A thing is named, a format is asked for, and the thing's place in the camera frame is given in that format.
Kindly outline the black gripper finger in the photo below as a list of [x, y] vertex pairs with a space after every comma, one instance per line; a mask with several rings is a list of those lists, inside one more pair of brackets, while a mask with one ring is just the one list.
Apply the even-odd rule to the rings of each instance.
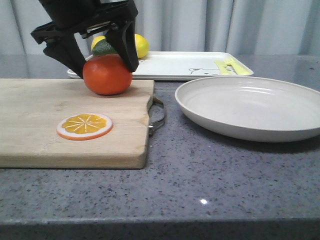
[[127, 69], [132, 73], [135, 72], [139, 66], [135, 40], [135, 21], [111, 22], [105, 38], [121, 57]]
[[80, 78], [83, 78], [83, 67], [86, 60], [81, 53], [74, 34], [48, 38], [43, 52], [71, 69]]

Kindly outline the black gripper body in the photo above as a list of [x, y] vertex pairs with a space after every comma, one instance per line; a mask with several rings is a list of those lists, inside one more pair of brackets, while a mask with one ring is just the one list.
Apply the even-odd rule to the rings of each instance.
[[134, 25], [138, 10], [132, 0], [102, 3], [100, 0], [41, 0], [51, 22], [31, 32], [41, 44], [46, 39], [80, 33], [82, 37], [110, 30], [127, 46], [135, 44]]

